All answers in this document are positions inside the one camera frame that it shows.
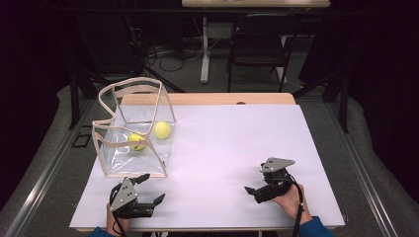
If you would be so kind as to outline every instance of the yellow ball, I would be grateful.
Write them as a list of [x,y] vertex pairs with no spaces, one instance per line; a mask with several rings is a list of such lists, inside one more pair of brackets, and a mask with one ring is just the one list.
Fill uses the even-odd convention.
[[[144,137],[136,134],[136,133],[131,133],[128,136],[128,141],[140,141],[140,140],[145,140]],[[145,145],[137,145],[137,146],[130,146],[129,149],[131,150],[142,150],[144,149]]]
[[154,125],[153,133],[157,139],[166,139],[172,133],[172,127],[166,121],[159,121]]

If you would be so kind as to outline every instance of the person's hand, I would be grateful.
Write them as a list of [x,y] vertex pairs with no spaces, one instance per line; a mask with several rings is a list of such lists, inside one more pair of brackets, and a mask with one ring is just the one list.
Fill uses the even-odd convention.
[[[106,232],[108,232],[108,234],[113,235],[113,236],[121,236],[122,231],[120,227],[117,225],[117,223],[115,223],[114,216],[111,213],[111,206],[109,204],[107,204],[106,213],[107,213],[106,214],[106,222],[107,222]],[[120,222],[121,226],[123,227],[124,232],[126,233],[129,230],[131,219],[118,218],[118,221]]]
[[[303,212],[301,216],[300,224],[305,223],[312,219],[310,211],[308,210],[307,202],[305,201],[305,195],[304,195],[304,188],[302,185],[299,185],[302,191],[303,196]],[[296,214],[298,212],[299,207],[299,195],[298,195],[298,189],[295,185],[292,185],[290,190],[282,195],[278,196],[272,199],[276,204],[278,204],[283,211],[289,215],[292,219],[296,219]]]

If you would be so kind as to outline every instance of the chair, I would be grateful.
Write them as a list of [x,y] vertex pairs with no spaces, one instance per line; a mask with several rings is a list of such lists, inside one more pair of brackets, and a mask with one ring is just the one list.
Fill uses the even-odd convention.
[[[240,17],[231,29],[231,47],[228,55],[228,92],[231,91],[232,66],[283,67],[279,92],[284,79],[293,47],[293,41],[301,28],[300,20],[285,14],[248,14]],[[290,36],[285,45],[282,36]]]

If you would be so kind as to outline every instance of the cable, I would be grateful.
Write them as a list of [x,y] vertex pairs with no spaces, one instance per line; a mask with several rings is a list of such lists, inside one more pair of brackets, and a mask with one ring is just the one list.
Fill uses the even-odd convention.
[[197,21],[195,20],[195,18],[193,18],[194,20],[194,25],[195,28],[197,29],[198,35],[200,35],[200,40],[201,40],[201,50],[200,50],[200,54],[198,54],[195,58],[189,58],[189,60],[194,60],[197,59],[201,56],[201,54],[203,54],[204,52],[204,38],[203,38],[203,34],[201,34],[200,28],[198,27]]
[[114,202],[115,197],[117,196],[118,190],[123,184],[116,185],[112,190],[111,194],[109,196],[109,204],[112,204]]
[[120,233],[120,232],[118,232],[118,231],[116,231],[116,230],[115,230],[115,228],[113,227],[113,228],[114,228],[114,231],[115,231],[116,233],[120,234],[122,237],[126,237],[126,233],[124,232],[123,226],[121,225],[120,220],[119,220],[119,219],[118,219],[118,217],[117,217],[117,214],[116,214],[115,212],[112,212],[112,215],[114,216],[114,220],[115,220],[115,222],[117,223],[118,227],[120,228],[121,233]]
[[115,233],[122,235],[122,233],[120,233],[116,228],[115,228],[115,224],[117,224],[116,221],[114,221],[114,224],[112,225],[112,229],[114,230]]
[[296,182],[295,178],[290,174],[289,174],[289,176],[290,176],[291,180],[287,180],[287,179],[275,179],[275,180],[283,181],[283,182],[290,182],[298,190],[299,205],[298,205],[298,211],[296,212],[295,223],[293,225],[293,237],[296,237],[297,234],[298,234],[299,222],[301,221],[302,212],[304,211],[304,197],[303,197],[303,194],[302,194],[301,187]]

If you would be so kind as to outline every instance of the desk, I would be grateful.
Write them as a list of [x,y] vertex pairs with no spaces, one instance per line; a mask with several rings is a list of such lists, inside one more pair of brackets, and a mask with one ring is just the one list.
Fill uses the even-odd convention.
[[[182,6],[191,8],[327,8],[329,0],[182,0]],[[208,48],[209,25],[207,18],[203,22],[203,67],[201,83],[209,81],[210,53]],[[282,77],[283,68],[277,68]]]
[[[260,188],[266,185],[259,168],[270,156],[295,160],[287,169],[304,184],[312,214],[321,216],[328,227],[344,225],[304,116],[292,95],[197,93],[171,94],[170,99],[177,123],[169,176],[152,178],[135,186],[140,202],[152,201],[161,194],[166,194],[166,198],[155,208],[151,218],[135,219],[131,229],[243,231],[293,228],[293,220],[276,204],[271,201],[258,204],[244,190],[244,186]],[[236,106],[239,102],[246,105]],[[122,105],[135,105],[135,97],[124,98]],[[239,119],[235,118],[232,124],[229,122],[231,117]],[[249,121],[257,121],[257,127]],[[105,204],[109,201],[111,188],[121,180],[105,178],[96,160],[70,227],[80,231],[104,227]]]

